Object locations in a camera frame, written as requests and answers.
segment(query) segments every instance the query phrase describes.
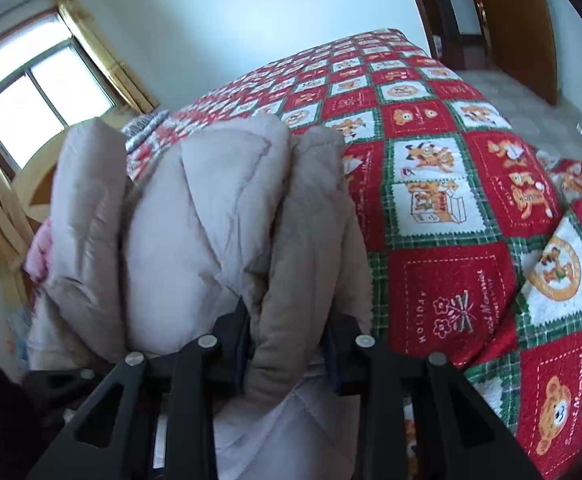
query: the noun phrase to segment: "door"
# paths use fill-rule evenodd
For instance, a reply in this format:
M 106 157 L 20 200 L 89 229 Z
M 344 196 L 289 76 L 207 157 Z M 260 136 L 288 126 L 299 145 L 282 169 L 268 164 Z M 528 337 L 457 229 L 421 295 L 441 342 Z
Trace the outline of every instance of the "door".
M 476 7 L 493 63 L 555 105 L 556 46 L 546 0 L 476 0 Z

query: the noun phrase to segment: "puffer jacket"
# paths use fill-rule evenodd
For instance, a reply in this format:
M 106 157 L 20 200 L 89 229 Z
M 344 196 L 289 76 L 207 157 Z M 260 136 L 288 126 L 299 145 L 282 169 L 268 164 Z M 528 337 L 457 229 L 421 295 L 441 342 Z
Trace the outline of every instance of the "puffer jacket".
M 119 132 L 72 128 L 32 367 L 175 352 L 242 297 L 255 347 L 244 396 L 215 415 L 220 477 L 349 479 L 357 399 L 329 391 L 318 350 L 331 308 L 370 329 L 343 148 L 328 128 L 291 136 L 274 116 L 237 119 L 175 144 L 130 185 Z

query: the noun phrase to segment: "bed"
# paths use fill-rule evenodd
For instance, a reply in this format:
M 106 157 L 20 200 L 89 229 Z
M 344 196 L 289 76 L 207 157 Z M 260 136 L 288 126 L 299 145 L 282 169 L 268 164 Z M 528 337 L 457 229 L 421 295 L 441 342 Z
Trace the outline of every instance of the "bed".
M 444 352 L 543 476 L 564 472 L 582 448 L 582 163 L 536 153 L 477 90 L 384 29 L 209 92 L 145 132 L 128 174 L 213 121 L 264 113 L 345 138 L 373 335 Z

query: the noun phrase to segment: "yellow curtain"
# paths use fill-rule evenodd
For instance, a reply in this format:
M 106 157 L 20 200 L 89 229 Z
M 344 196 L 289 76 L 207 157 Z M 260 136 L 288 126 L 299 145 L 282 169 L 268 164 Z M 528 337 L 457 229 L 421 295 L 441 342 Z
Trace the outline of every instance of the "yellow curtain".
M 14 326 L 19 323 L 16 319 L 21 318 L 23 312 L 29 310 L 21 266 L 32 238 L 33 231 L 20 201 L 0 169 L 0 283 L 8 308 L 7 321 L 11 331 L 14 332 L 14 340 L 23 335 L 21 330 Z
M 129 106 L 138 113 L 151 112 L 159 103 L 129 66 L 114 54 L 93 16 L 77 0 L 55 0 L 55 3 L 71 33 Z

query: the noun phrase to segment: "red checkered bedspread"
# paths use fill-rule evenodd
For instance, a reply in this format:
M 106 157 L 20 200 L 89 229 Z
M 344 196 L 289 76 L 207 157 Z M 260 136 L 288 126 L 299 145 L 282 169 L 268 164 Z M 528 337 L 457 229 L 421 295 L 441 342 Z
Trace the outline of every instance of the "red checkered bedspread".
M 465 368 L 558 476 L 582 447 L 582 164 L 536 156 L 478 91 L 386 29 L 210 92 L 130 155 L 129 173 L 206 124 L 261 113 L 345 137 L 373 334 Z

